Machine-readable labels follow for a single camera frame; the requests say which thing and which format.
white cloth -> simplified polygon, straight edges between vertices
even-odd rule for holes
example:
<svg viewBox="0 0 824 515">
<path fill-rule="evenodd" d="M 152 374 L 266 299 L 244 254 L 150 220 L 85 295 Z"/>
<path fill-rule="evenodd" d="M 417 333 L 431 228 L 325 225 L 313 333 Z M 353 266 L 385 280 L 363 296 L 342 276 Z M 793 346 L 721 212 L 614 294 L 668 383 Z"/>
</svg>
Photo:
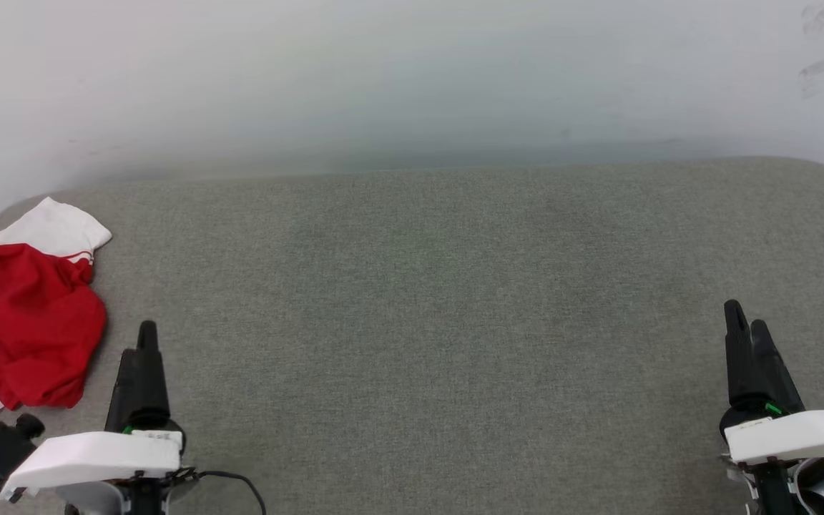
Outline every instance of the white cloth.
<svg viewBox="0 0 824 515">
<path fill-rule="evenodd" d="M 72 263 L 88 260 L 93 265 L 95 249 L 111 237 L 110 231 L 94 216 L 46 197 L 0 231 L 0 245 L 26 243 L 44 254 L 68 258 Z"/>
<path fill-rule="evenodd" d="M 0 245 L 26 243 L 40 252 L 94 264 L 94 249 L 110 241 L 110 231 L 81 209 L 46 197 L 0 231 Z"/>
</svg>

green light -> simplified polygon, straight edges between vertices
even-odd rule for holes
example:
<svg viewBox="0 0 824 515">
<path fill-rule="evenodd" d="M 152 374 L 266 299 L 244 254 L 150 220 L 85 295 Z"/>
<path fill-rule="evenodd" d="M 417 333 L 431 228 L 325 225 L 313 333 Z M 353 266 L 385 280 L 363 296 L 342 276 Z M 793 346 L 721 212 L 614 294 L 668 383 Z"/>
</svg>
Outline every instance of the green light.
<svg viewBox="0 0 824 515">
<path fill-rule="evenodd" d="M 775 415 L 784 414 L 784 411 L 781 411 L 781 408 L 778 408 L 774 404 L 771 404 L 771 402 L 765 402 L 765 410 L 771 411 L 771 413 L 774 413 Z"/>
</svg>

black cable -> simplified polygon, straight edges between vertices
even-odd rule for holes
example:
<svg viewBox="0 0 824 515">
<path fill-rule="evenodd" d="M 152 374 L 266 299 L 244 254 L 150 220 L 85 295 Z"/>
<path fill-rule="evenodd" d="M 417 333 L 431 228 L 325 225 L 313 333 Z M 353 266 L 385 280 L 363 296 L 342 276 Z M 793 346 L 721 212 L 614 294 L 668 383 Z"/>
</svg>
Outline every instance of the black cable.
<svg viewBox="0 0 824 515">
<path fill-rule="evenodd" d="M 199 477 L 203 476 L 218 476 L 218 477 L 228 477 L 229 479 L 239 479 L 246 483 L 246 486 L 249 486 L 252 490 L 252 494 L 256 496 L 256 501 L 259 501 L 259 509 L 265 515 L 265 502 L 263 502 L 263 496 L 259 495 L 259 490 L 256 489 L 256 486 L 252 485 L 252 481 L 248 479 L 246 476 L 241 476 L 240 474 L 233 474 L 231 472 L 222 472 L 220 470 L 203 470 L 203 472 L 199 472 Z"/>
</svg>

white wall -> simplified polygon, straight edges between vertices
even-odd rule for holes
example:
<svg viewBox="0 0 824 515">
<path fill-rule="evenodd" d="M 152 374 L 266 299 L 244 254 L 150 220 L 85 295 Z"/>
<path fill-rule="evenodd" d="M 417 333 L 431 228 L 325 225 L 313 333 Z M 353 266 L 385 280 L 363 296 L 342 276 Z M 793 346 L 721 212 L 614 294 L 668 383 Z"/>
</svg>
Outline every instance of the white wall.
<svg viewBox="0 0 824 515">
<path fill-rule="evenodd" d="M 264 174 L 824 163 L 824 0 L 0 0 L 0 209 Z"/>
</svg>

gray fabric surface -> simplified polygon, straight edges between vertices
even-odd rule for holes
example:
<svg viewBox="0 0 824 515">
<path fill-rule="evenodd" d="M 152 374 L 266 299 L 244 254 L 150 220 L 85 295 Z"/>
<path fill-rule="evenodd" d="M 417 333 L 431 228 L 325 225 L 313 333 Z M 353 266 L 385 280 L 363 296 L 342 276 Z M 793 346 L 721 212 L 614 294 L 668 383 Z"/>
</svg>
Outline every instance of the gray fabric surface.
<svg viewBox="0 0 824 515">
<path fill-rule="evenodd" d="M 157 321 L 186 461 L 270 513 L 741 513 L 722 303 L 824 408 L 824 167 L 782 159 L 111 185 L 84 398 Z M 35 202 L 0 215 L 0 229 Z M 14 420 L 14 414 L 4 414 Z M 52 496 L 0 513 L 54 513 Z M 258 512 L 206 479 L 175 513 Z"/>
</svg>

